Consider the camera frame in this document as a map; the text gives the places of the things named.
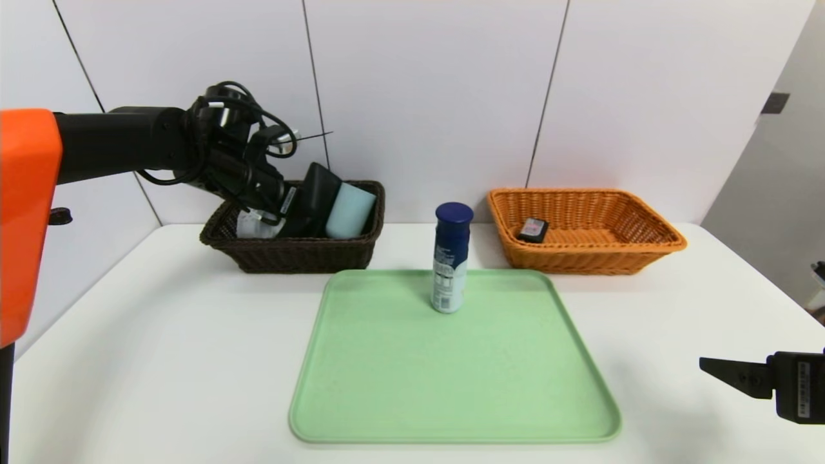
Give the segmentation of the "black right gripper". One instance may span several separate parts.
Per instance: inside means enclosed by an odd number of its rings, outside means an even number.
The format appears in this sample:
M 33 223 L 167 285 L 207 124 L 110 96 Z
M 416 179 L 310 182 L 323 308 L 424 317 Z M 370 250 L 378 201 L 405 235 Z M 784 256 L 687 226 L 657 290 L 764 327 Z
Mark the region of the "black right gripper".
M 755 399 L 774 396 L 776 414 L 798 425 L 824 423 L 824 355 L 779 351 L 766 362 L 699 359 L 699 369 Z

